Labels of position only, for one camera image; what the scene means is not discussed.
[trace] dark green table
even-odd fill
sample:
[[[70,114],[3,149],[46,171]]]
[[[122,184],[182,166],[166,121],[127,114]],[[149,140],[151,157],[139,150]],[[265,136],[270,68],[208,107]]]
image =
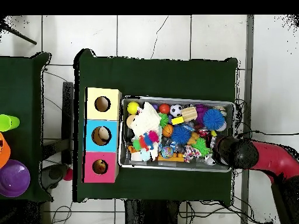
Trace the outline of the dark green table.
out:
[[[79,111],[74,111],[74,201],[84,198],[222,200],[229,205],[231,172],[121,167],[114,184],[82,183],[84,90],[86,87],[111,88],[118,89],[123,96],[149,95],[233,102],[236,68],[235,58],[225,61],[101,58],[95,57],[91,50],[81,50],[74,60],[74,108],[79,108]]]
[[[28,168],[30,185],[13,199],[51,200],[40,186],[42,161],[42,95],[41,70],[50,61],[50,54],[41,52],[32,58],[0,57],[0,114],[16,116],[20,126],[4,132],[11,147],[11,159]],[[10,199],[0,195],[1,199]]]

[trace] blue spiky ball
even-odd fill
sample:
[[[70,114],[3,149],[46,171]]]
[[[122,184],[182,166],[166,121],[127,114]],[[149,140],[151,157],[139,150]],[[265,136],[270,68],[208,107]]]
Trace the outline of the blue spiky ball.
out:
[[[186,144],[191,137],[191,132],[181,125],[176,125],[173,128],[171,139],[177,144]]]
[[[203,116],[203,123],[209,130],[217,130],[224,124],[224,117],[217,109],[209,109]]]

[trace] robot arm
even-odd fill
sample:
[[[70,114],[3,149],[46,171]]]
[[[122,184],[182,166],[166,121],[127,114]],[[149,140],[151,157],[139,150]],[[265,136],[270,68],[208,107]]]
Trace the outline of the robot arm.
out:
[[[251,139],[217,136],[216,159],[235,169],[268,175],[281,224],[299,224],[299,161],[294,149]]]

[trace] pink box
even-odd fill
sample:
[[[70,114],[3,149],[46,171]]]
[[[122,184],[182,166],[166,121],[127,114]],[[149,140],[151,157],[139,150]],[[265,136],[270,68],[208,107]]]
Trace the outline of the pink box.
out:
[[[83,168],[85,175],[84,183],[114,183],[119,172],[116,152],[86,152]],[[92,165],[96,160],[104,160],[107,165],[107,172],[97,174],[93,171]]]

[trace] stacked boxes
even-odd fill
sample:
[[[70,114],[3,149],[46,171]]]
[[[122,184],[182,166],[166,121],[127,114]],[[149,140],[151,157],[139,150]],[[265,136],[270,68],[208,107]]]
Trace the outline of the stacked boxes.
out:
[[[103,111],[97,103],[98,98],[103,99],[108,103],[108,109]],[[101,89],[88,87],[85,91],[85,104],[87,107],[87,125],[86,125],[86,152],[85,162],[83,159],[83,182],[84,183],[114,183],[119,172],[117,162],[117,145],[119,137],[119,108],[120,108],[121,93],[117,89]],[[105,138],[102,142],[104,145],[96,144],[96,135],[99,139],[99,128],[106,128],[110,134],[109,139]],[[100,160],[106,164],[104,173],[96,173],[93,164]]]

